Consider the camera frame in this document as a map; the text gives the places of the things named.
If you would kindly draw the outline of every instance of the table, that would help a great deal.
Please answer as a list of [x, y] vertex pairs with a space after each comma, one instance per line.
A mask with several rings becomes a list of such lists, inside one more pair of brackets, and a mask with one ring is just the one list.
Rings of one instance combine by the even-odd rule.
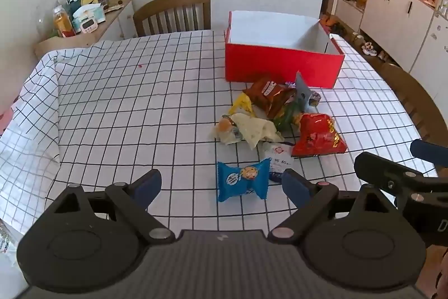
[[[412, 158], [409, 145], [419, 136], [395, 94], [334, 38], [346, 57], [335, 88], [316, 89], [316, 111], [335, 117], [348, 152], [296, 159], [296, 171], [357, 191], [362, 181], [353, 161], [366, 150], [436, 176], [432, 164]], [[249, 194], [217, 203], [216, 162], [260, 159], [246, 142], [223, 145], [210, 137], [248, 86], [225, 80], [224, 48], [223, 32], [194, 31], [45, 55], [0, 139], [0, 217], [26, 232], [67, 183], [101, 191], [157, 168], [162, 191], [148, 211], [176, 234], [273, 229], [295, 211], [278, 184], [270, 183], [266, 200]], [[284, 136], [297, 139], [293, 130]]]

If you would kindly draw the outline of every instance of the yellow snack bag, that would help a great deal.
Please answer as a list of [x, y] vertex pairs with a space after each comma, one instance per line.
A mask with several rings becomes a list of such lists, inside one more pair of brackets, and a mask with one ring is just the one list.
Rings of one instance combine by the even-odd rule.
[[244, 113], [250, 115], [251, 117], [255, 117], [254, 110], [252, 109], [252, 102], [250, 102], [250, 98], [246, 94], [241, 93], [240, 95], [238, 95], [238, 98], [234, 101], [234, 104], [228, 110], [229, 115], [235, 113]]

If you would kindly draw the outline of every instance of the juice bottle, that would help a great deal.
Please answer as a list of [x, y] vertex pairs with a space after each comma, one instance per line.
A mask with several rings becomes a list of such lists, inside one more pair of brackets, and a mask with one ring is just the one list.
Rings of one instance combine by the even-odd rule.
[[75, 30], [70, 22], [69, 15], [62, 6], [57, 6], [53, 10], [53, 21], [62, 37], [75, 36]]

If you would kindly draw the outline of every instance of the blue snack package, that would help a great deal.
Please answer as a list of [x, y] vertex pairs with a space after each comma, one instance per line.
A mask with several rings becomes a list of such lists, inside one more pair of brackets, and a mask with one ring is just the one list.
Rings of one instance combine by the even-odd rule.
[[218, 162], [218, 201], [254, 191], [260, 199], [266, 199], [269, 186], [270, 158], [245, 168], [232, 168]]

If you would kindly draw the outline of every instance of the chair backrest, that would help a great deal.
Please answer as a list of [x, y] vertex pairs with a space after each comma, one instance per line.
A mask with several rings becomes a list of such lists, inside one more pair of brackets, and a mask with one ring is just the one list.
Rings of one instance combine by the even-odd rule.
[[[194, 30], [199, 30], [198, 15], [196, 12], [196, 5], [199, 4], [202, 4], [202, 29], [210, 29], [210, 0], [153, 0], [145, 4], [134, 13], [134, 23], [138, 36], [146, 36], [145, 29], [143, 27], [143, 21], [145, 20], [148, 20], [149, 30], [152, 35], [155, 35], [156, 33], [165, 33], [162, 20], [160, 18], [161, 13], [164, 13], [165, 19], [163, 22], [166, 26], [166, 32], [190, 31], [191, 23], [188, 20], [189, 12], [187, 12], [187, 9], [190, 8], [193, 14], [193, 28]], [[180, 11], [180, 16], [183, 18], [183, 25], [185, 27], [181, 26], [180, 17], [178, 14]], [[158, 32], [155, 31], [151, 20], [151, 17], [153, 16], [155, 16]]]
[[[406, 71], [385, 62], [378, 74], [389, 84], [414, 122], [424, 141], [448, 147], [448, 128], [434, 101]], [[439, 177], [448, 177], [448, 169], [436, 166]]]

